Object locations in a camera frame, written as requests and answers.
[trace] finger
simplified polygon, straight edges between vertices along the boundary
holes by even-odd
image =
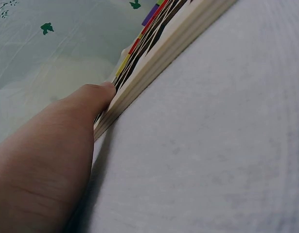
[[[89,111],[93,118],[102,112],[116,94],[115,86],[110,82],[101,85],[86,84],[66,98],[78,104],[81,111]]]

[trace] book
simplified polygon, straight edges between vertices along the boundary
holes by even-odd
[[[94,121],[97,140],[138,95],[237,0],[159,0],[113,72],[116,95]]]

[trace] colored tab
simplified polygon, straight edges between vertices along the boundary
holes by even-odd
[[[157,4],[158,4],[158,5],[163,4],[163,1],[164,1],[164,0],[158,0],[158,1],[157,1]]]
[[[154,16],[154,13],[156,12],[156,10],[159,8],[158,4],[155,4],[154,7],[151,9],[151,11],[149,12],[149,14],[147,15],[147,17],[144,19],[143,23],[141,23],[143,26],[146,26],[146,24],[148,23],[148,21],[152,18],[152,16]]]
[[[134,45],[133,45],[132,48],[130,49],[129,54],[131,54],[131,53],[134,51],[134,49],[135,49],[135,47],[136,47],[136,45],[138,44],[139,41],[140,41],[140,39],[137,38],[136,41],[135,41],[135,43],[134,43]]]
[[[128,54],[128,55],[125,57],[124,61],[122,62],[120,68],[118,69],[118,71],[117,71],[117,73],[116,73],[116,77],[118,77],[118,76],[120,75],[121,71],[123,70],[125,64],[128,62],[129,58],[130,58],[130,54]]]
[[[167,0],[165,0],[162,5],[156,10],[156,12],[154,13],[154,15],[151,17],[151,19],[148,21],[148,23],[146,24],[146,26],[144,27],[143,31],[141,32],[141,34],[145,34],[145,32],[147,31],[147,29],[149,28],[150,24],[154,21],[154,19],[156,18],[156,16],[160,13],[160,11],[164,8],[165,4],[167,3]]]

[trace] hand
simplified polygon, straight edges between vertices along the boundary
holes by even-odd
[[[0,144],[0,232],[60,232],[90,175],[93,120],[115,95],[84,85]]]

